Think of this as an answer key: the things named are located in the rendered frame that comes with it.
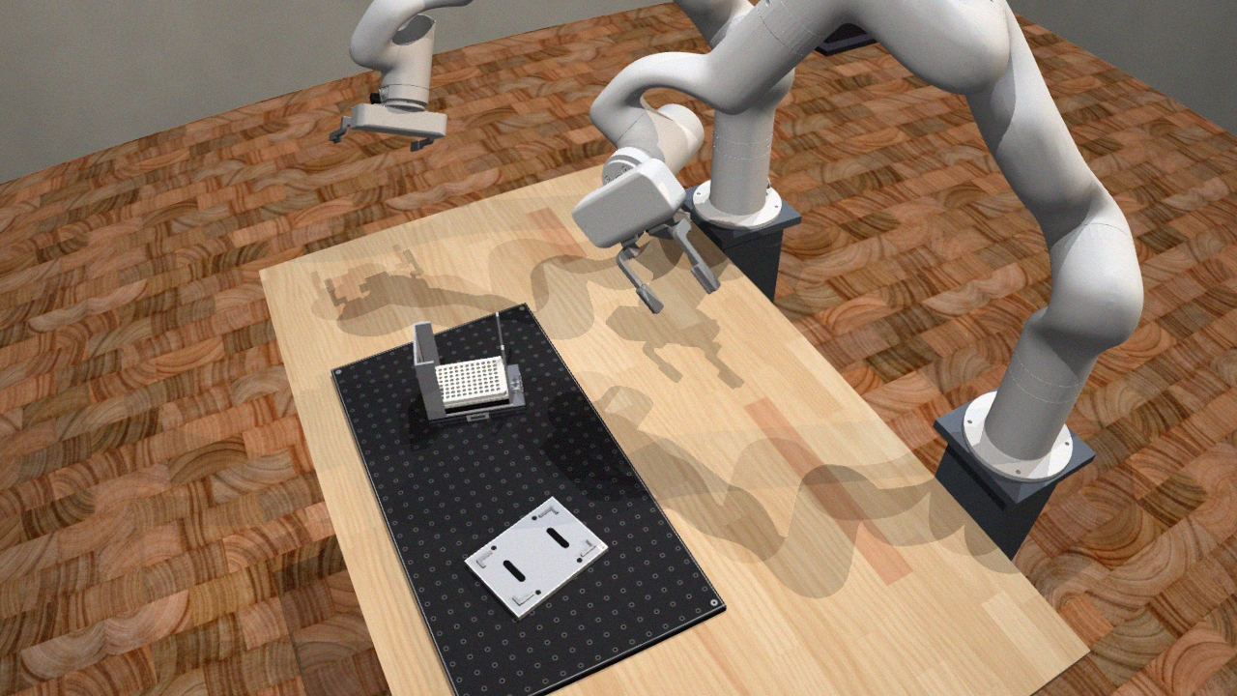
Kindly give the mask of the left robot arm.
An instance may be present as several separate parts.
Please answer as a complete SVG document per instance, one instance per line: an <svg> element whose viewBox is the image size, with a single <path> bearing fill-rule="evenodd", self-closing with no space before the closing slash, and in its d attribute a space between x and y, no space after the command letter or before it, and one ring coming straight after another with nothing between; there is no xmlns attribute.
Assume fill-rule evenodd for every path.
<svg viewBox="0 0 1237 696"><path fill-rule="evenodd" d="M1136 331L1144 294L1131 225L1079 155L1006 0L761 0L708 54L649 54L615 75L590 108L616 146L604 167L661 159L677 176L703 147L699 117L677 104L653 109L648 89L745 112L847 23L923 82L964 94L995 163L1047 237L1049 305L1025 320L998 391L971 402L962 433L996 473L1054 478L1072 452L1064 423L1100 354Z"/></svg>

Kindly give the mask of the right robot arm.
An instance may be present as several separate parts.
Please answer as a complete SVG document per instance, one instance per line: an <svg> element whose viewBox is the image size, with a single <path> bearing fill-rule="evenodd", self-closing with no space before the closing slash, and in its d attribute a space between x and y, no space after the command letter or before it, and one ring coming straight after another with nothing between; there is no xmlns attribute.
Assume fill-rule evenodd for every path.
<svg viewBox="0 0 1237 696"><path fill-rule="evenodd" d="M673 0L705 37L721 43L755 5L748 0ZM427 10L468 6L473 0L374 0L349 45L357 66L383 74L371 104L428 105L435 19ZM401 28L400 28L401 27ZM398 32L397 32L398 31ZM779 216L782 202L769 185L769 143L776 108L790 91L794 68L755 105L729 115L714 111L710 180L696 188L693 206L716 226L750 230Z"/></svg>

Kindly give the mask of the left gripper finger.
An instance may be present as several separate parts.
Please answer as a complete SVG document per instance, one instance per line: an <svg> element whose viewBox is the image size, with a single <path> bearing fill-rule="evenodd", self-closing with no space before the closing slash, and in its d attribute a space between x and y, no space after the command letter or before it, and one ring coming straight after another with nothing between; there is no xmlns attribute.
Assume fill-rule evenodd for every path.
<svg viewBox="0 0 1237 696"><path fill-rule="evenodd" d="M684 218L680 221L675 223L675 218L669 218L668 220L649 227L649 234L659 232L659 230L663 227L666 227L668 232L673 235L675 242L679 244L679 246L683 248L687 256L690 257L693 263L690 272L691 274L694 274L694 277L696 277L696 281L700 283L700 286L703 286L703 289L706 291L708 295L713 294L714 291L717 291L719 287L721 286L720 281L708 268L708 265L705 263L703 257L700 257L696 250L691 247L691 244L687 241L687 232L689 232L689 230L691 229L691 225L687 221L687 219Z"/></svg>
<svg viewBox="0 0 1237 696"><path fill-rule="evenodd" d="M641 235L644 235L644 232L633 235L633 237L621 242L621 246L623 248L618 252L618 255L616 255L616 265L618 265L618 268L633 283L633 286L636 287L636 294L638 294L638 297L641 297L641 299L644 300L644 304L646 307L649 308L649 312L652 312L653 314L654 313L658 314L663 308L663 304L661 303L658 297L653 294L652 289L649 289L649 287L643 281L640 279L638 274L633 272L633 269L628 263L631 257L636 257L641 252L637 244L635 244L638 241Z"/></svg>

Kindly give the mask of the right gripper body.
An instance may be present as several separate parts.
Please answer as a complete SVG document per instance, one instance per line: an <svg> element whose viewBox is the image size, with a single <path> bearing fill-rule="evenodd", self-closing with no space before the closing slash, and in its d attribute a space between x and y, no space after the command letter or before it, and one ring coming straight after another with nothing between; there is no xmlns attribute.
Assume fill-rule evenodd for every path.
<svg viewBox="0 0 1237 696"><path fill-rule="evenodd" d="M418 104L357 104L353 106L350 129L353 131L442 138L447 136L447 114L428 112L424 106Z"/></svg>

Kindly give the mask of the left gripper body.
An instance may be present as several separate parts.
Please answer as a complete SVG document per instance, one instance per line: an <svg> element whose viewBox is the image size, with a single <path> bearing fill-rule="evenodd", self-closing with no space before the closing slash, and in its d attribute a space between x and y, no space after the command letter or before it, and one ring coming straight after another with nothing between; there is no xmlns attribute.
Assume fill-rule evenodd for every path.
<svg viewBox="0 0 1237 696"><path fill-rule="evenodd" d="M611 161L604 167L602 184L573 210L581 232L600 248L614 247L674 218L687 199L683 185L661 159L637 166Z"/></svg>

